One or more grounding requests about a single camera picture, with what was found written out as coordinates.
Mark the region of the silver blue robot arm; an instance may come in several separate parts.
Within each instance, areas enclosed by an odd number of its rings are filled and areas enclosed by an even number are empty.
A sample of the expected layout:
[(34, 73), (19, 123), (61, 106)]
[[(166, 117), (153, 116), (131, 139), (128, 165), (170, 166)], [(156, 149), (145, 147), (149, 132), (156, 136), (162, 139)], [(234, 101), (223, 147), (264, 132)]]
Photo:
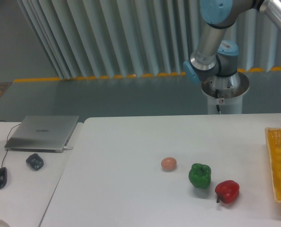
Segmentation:
[(214, 99), (235, 98), (248, 91), (248, 78), (237, 72), (238, 46), (223, 37), (237, 17), (250, 9), (265, 14), (281, 30), (281, 0), (200, 1), (206, 25), (183, 68), (188, 79), (201, 83), (202, 90)]

